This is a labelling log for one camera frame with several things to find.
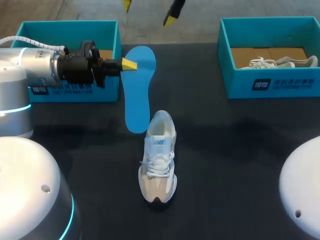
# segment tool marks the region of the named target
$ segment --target concrete floor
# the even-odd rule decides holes
[[[186,0],[180,18],[163,27],[173,0],[0,0],[0,38],[23,21],[118,20],[122,43],[216,42],[222,17],[315,16],[319,0]]]

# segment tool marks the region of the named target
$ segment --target blue insole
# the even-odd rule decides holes
[[[126,59],[137,63],[137,70],[121,72],[125,100],[125,124],[130,132],[141,134],[150,123],[149,83],[156,70],[156,57],[147,46],[131,49]]]

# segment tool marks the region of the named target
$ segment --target white sneaker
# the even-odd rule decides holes
[[[142,195],[149,203],[166,203],[176,191],[176,135],[169,113],[157,111],[146,131],[143,161],[138,171]]]
[[[295,64],[291,61],[283,63],[275,60],[259,57],[259,59],[253,59],[250,61],[249,66],[242,67],[242,69],[282,69],[282,68],[295,68]]]
[[[311,56],[307,60],[295,60],[288,56],[275,61],[277,65],[283,65],[291,62],[296,68],[316,68],[318,67],[318,58],[316,56]]]

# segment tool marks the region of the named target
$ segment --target blue led light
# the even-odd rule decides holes
[[[28,106],[17,108],[17,109],[3,110],[3,111],[0,111],[0,114],[10,114],[10,113],[15,113],[15,112],[20,112],[20,111],[26,110],[30,107],[31,107],[31,104],[29,104]]]
[[[65,235],[67,234],[67,232],[68,232],[68,230],[70,228],[70,225],[71,225],[71,222],[72,222],[72,218],[74,217],[75,203],[74,203],[74,197],[72,196],[72,194],[71,194],[71,199],[72,199],[72,211],[71,211],[70,220],[69,220],[68,226],[66,226],[66,229],[64,230],[64,233],[59,238],[59,240],[63,240],[64,239]]]

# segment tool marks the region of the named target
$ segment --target teal cardboard box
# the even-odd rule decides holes
[[[112,58],[121,57],[121,38],[117,21],[25,21],[17,36],[40,43],[79,49],[82,41],[94,41],[99,50],[112,50]],[[12,48],[34,48],[14,41]],[[29,88],[31,103],[115,102],[118,99],[119,77],[105,78],[105,89],[94,84],[68,84],[59,88]]]
[[[314,17],[222,18],[217,54],[230,99],[320,96],[320,67],[239,69],[231,48],[303,48],[320,60]]]

